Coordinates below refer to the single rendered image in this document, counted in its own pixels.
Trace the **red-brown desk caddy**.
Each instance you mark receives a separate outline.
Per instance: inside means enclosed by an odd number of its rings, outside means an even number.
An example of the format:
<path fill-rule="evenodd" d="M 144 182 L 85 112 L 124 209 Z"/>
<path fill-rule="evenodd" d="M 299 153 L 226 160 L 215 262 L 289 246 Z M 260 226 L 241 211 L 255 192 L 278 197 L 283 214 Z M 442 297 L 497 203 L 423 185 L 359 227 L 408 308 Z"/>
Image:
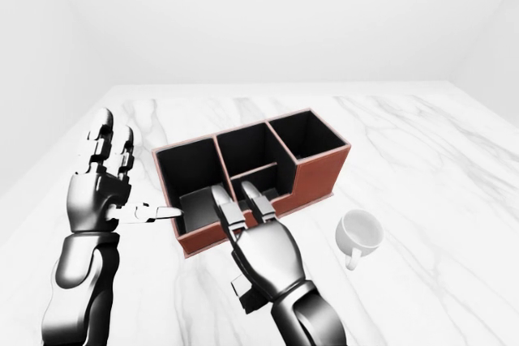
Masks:
<path fill-rule="evenodd" d="M 185 257 L 226 239 L 214 210 L 213 185 L 256 224 L 241 189 L 249 181 L 285 216 L 326 199 L 350 143 L 311 109 L 235 127 L 153 150 L 165 201 L 182 210 L 172 222 Z"/>

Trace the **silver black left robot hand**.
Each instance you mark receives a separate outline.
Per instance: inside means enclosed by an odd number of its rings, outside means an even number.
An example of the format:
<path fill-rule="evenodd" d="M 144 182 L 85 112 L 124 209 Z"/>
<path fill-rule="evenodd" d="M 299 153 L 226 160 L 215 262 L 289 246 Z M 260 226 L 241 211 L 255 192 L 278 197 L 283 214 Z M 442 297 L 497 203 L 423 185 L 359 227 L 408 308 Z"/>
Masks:
<path fill-rule="evenodd" d="M 107 108 L 94 116 L 80 144 L 78 164 L 66 198 L 66 212 L 73 233 L 113 232 L 120 222 L 152 223 L 183 215 L 176 207 L 152 207 L 127 201 L 131 193 L 128 173 L 135 158 L 134 134 L 124 126 L 113 145 L 114 117 Z"/>

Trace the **white mug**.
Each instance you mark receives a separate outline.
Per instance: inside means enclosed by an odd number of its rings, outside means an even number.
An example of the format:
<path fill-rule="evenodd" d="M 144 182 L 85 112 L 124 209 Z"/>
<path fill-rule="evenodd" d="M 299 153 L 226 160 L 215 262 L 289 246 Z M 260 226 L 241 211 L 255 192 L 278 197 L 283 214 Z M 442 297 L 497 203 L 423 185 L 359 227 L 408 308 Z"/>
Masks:
<path fill-rule="evenodd" d="M 376 250 L 383 240 L 382 224 L 368 211 L 346 212 L 336 228 L 336 244 L 345 255 L 345 267 L 350 271 L 357 267 L 362 256 Z"/>

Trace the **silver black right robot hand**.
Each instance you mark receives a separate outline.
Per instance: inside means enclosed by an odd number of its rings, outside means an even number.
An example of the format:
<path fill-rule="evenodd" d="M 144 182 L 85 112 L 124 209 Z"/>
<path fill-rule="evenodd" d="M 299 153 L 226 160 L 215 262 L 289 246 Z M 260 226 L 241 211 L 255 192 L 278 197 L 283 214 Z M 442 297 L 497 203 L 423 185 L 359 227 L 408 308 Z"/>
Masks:
<path fill-rule="evenodd" d="M 249 181 L 241 187 L 256 226 L 247 226 L 239 205 L 221 186 L 211 187 L 215 211 L 238 268 L 252 288 L 273 303 L 305 281 L 302 255 L 268 198 Z"/>

